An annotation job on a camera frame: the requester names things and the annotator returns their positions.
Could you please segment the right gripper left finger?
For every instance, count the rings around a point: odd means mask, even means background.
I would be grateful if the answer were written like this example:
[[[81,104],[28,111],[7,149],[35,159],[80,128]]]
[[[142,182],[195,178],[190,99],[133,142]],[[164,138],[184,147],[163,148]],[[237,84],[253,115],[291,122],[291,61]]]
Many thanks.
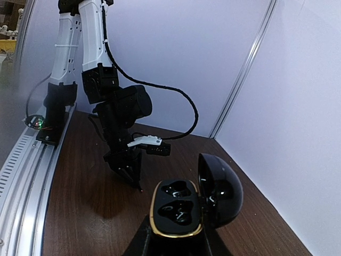
[[[152,255],[151,240],[152,228],[149,215],[146,215],[122,256]]]

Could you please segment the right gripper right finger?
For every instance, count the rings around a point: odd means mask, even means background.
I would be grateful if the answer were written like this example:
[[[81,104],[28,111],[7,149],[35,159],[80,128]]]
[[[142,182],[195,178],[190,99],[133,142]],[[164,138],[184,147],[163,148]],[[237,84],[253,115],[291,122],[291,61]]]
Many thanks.
[[[199,255],[233,256],[218,232],[211,226],[203,226],[199,237]]]

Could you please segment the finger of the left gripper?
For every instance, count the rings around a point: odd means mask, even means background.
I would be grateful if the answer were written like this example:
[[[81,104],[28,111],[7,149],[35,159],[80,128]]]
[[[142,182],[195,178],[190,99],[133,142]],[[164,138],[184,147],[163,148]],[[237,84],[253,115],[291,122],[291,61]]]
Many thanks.
[[[131,177],[133,179],[133,184],[137,189],[142,189],[140,185],[140,177],[141,177],[141,163],[142,163],[142,154],[138,153],[134,159],[130,161],[131,167]]]
[[[137,188],[136,168],[132,165],[110,164],[110,168],[118,174],[128,185]]]

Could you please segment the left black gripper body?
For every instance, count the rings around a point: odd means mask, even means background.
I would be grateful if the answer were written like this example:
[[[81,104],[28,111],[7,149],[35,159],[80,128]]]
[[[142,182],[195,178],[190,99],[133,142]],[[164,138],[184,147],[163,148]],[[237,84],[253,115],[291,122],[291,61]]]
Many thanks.
[[[132,136],[129,129],[137,119],[151,115],[152,102],[143,85],[119,88],[109,100],[93,110],[101,123],[104,139],[110,151],[104,160],[114,171],[133,168],[139,162],[140,150],[129,147]]]

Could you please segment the black earbud charging case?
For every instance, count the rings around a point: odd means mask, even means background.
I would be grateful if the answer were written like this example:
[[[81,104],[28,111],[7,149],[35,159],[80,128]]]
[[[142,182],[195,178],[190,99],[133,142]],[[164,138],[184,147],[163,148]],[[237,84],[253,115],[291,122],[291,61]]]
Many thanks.
[[[232,222],[243,205],[243,187],[232,167],[216,155],[198,156],[198,184],[170,179],[157,184],[149,212],[154,234],[187,238],[205,224],[219,228]]]

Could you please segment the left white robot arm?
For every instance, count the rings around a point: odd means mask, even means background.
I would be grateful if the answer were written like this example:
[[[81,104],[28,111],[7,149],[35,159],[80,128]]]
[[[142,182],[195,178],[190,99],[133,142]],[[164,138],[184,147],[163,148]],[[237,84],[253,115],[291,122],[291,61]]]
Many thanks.
[[[66,108],[77,98],[77,75],[100,124],[97,134],[109,152],[104,160],[134,188],[140,187],[142,154],[131,146],[129,129],[149,116],[152,102],[140,83],[119,86],[116,65],[109,57],[105,35],[105,6],[111,1],[59,1],[59,32],[55,57],[44,100],[46,116],[37,140],[57,146],[65,127]]]

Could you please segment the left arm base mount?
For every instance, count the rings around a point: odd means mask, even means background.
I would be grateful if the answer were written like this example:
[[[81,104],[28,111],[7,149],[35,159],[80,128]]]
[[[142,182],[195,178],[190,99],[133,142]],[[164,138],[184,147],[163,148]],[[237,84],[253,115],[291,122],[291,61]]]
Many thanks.
[[[46,108],[45,116],[29,115],[29,100],[27,100],[26,117],[23,121],[27,127],[38,131],[36,140],[53,146],[59,144],[68,117],[66,107],[75,104],[77,88],[76,82],[69,85],[63,82],[58,85],[48,83],[47,95],[43,101],[43,106]]]

